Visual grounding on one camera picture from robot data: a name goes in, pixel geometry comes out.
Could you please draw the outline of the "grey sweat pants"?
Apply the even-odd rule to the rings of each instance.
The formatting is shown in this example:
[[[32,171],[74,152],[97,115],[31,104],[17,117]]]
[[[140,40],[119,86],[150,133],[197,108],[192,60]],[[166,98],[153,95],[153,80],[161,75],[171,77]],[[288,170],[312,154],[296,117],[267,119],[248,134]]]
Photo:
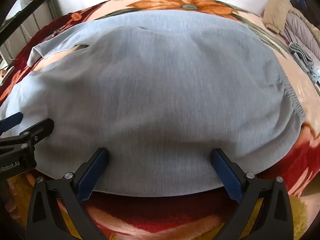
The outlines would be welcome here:
[[[61,178],[100,147],[105,193],[167,197],[221,186],[220,148],[260,173],[296,142],[305,113],[274,52],[248,26],[192,11],[125,13],[77,24],[31,50],[28,64],[63,52],[14,85],[1,117],[20,133],[45,119],[37,169]]]

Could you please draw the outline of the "striped grey folded cloth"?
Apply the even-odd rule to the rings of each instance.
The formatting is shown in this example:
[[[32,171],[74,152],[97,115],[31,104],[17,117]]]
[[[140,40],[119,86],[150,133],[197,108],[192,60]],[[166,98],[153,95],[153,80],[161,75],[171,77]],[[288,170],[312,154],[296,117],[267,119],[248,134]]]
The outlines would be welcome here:
[[[313,84],[319,85],[319,70],[315,67],[312,57],[297,43],[289,44],[289,51],[300,68],[308,75]]]

